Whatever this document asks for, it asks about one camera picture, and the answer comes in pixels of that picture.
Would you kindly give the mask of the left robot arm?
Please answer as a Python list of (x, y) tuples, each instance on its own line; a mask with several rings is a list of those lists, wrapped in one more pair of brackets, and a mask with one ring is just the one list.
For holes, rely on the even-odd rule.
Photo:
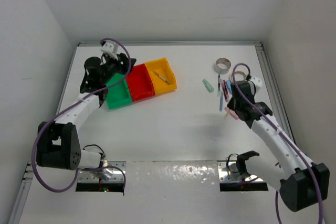
[(36, 149), (38, 166), (67, 170), (101, 167), (103, 154), (82, 150), (78, 130), (89, 115), (104, 104), (111, 78), (130, 73), (135, 62), (136, 59), (123, 53), (103, 53), (101, 57), (85, 61), (85, 74), (74, 106), (51, 124), (43, 122), (38, 127), (41, 135)]

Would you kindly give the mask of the blue thin pen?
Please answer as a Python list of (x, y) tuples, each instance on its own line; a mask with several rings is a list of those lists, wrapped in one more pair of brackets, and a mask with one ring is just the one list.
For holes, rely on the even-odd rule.
[(156, 71), (154, 71), (155, 75), (158, 76), (161, 80), (163, 80), (165, 83), (167, 83), (168, 85), (171, 85), (170, 82), (168, 80), (166, 80), (162, 75), (160, 75), (159, 73), (157, 73)]

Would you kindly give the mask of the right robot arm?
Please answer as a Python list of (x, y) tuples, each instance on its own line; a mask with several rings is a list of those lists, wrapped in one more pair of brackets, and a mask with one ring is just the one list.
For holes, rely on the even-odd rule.
[(328, 197), (329, 169), (324, 163), (316, 164), (294, 144), (266, 103), (255, 102), (260, 87), (258, 78), (232, 83), (228, 108), (263, 140), (280, 166), (272, 167), (258, 152), (249, 151), (237, 156), (237, 171), (242, 177), (254, 174), (268, 183), (293, 212), (321, 204)]

